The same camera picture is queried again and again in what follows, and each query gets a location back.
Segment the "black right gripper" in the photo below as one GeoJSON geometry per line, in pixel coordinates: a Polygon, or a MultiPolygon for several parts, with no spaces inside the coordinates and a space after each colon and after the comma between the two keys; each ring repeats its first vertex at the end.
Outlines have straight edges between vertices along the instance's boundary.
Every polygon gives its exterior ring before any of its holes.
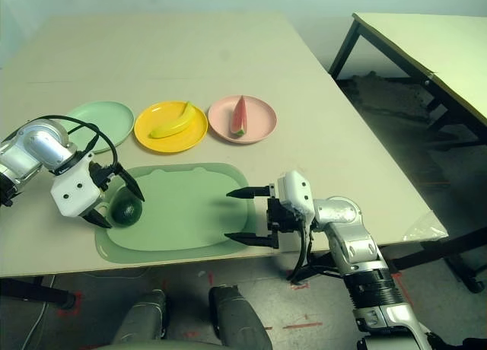
{"type": "Polygon", "coordinates": [[[279,248],[279,233],[298,232],[300,248],[304,248],[304,216],[293,208],[286,208],[277,198],[274,183],[268,186],[246,186],[235,189],[226,194],[227,197],[237,199],[254,199],[255,197],[268,197],[267,199],[267,228],[270,234],[257,236],[255,233],[227,233],[225,236],[249,247],[279,248]]]}

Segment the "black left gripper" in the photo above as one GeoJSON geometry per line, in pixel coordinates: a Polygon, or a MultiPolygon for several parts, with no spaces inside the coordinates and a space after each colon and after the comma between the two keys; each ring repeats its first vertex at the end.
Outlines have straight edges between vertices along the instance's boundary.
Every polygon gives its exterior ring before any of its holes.
{"type": "MultiPolygon", "coordinates": [[[[103,192],[108,190],[108,185],[112,177],[117,175],[125,182],[128,190],[137,199],[142,202],[145,201],[145,197],[143,196],[137,181],[123,168],[120,162],[117,162],[115,165],[110,164],[106,166],[102,166],[99,163],[90,162],[88,170],[94,184],[103,192]]],[[[90,211],[86,212],[84,215],[82,215],[82,218],[85,221],[101,228],[112,227],[105,217],[102,216],[102,214],[96,209],[91,209],[90,211]]]]}

